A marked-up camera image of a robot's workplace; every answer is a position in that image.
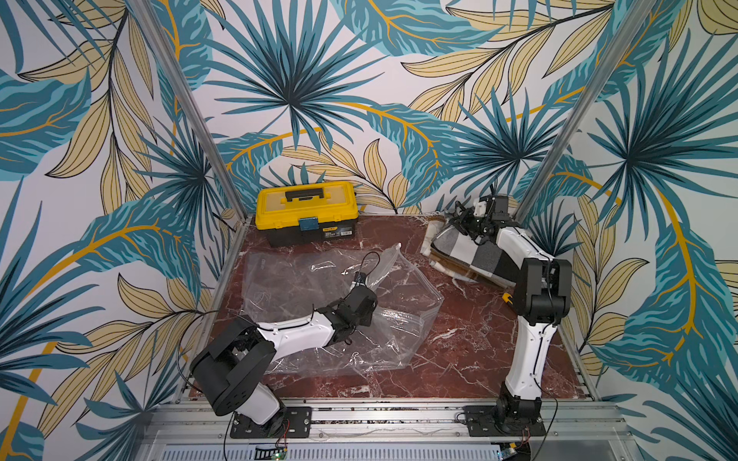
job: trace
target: yellow toolbox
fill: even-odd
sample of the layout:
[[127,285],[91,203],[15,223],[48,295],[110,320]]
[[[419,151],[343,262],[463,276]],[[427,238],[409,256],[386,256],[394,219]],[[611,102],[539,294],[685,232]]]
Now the yellow toolbox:
[[256,202],[256,228],[272,246],[353,237],[358,217],[348,181],[264,189]]

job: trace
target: black mounting plate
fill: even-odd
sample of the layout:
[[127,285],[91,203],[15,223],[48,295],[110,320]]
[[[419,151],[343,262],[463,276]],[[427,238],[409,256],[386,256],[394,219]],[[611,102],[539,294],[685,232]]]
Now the black mounting plate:
[[469,430],[470,437],[523,436],[526,427],[530,430],[531,436],[539,437],[546,433],[543,421],[537,420],[531,422],[508,417],[503,425],[498,426],[494,423],[493,410],[494,405],[470,405],[463,408],[466,429]]
[[[310,435],[310,422],[313,409],[309,406],[288,406],[285,417],[289,421],[288,439],[306,439]],[[269,439],[266,428],[251,421],[251,418],[236,413],[228,437],[232,439]]]

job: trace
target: aluminum frame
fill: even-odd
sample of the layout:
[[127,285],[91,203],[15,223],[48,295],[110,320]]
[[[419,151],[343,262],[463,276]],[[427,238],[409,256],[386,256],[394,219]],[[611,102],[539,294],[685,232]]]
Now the aluminum frame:
[[[514,437],[470,437],[462,423],[463,407],[494,403],[494,399],[327,398],[283,400],[286,406],[313,409],[308,439],[300,443],[488,443],[515,442]],[[541,416],[548,427],[556,402],[546,400]],[[138,460],[154,461],[167,444],[223,443],[230,416],[216,416],[206,401],[162,405],[145,431]],[[549,440],[606,440],[616,458],[642,461],[635,438],[612,402],[561,399]],[[540,442],[542,437],[532,437]],[[227,443],[273,443],[273,440],[231,440]]]

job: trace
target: red marble surface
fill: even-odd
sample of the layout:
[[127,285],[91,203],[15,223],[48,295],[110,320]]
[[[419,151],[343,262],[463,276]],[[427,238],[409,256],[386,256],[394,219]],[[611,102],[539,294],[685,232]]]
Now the red marble surface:
[[[517,337],[517,319],[494,286],[452,280],[431,268],[420,254],[425,235],[424,218],[362,216],[352,239],[311,243],[273,249],[253,226],[227,289],[221,312],[213,325],[217,336],[239,313],[246,254],[252,251],[306,253],[326,249],[378,249],[402,243],[404,256],[416,264],[444,295],[441,311],[425,343],[410,366],[401,370],[356,375],[302,378],[298,375],[267,375],[263,382],[279,397],[445,397],[490,398],[497,396],[507,375]],[[543,372],[543,389],[557,398],[580,398],[576,375],[559,334],[553,338]]]

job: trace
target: metal vent grill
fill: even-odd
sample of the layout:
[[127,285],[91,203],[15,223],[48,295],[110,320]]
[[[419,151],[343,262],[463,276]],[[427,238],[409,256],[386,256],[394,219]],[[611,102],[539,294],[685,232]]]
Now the metal vent grill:
[[[254,446],[229,444],[228,461],[251,461]],[[497,461],[497,445],[426,444],[426,443],[290,443],[288,460],[300,461]],[[160,461],[224,461],[222,445],[168,446]]]

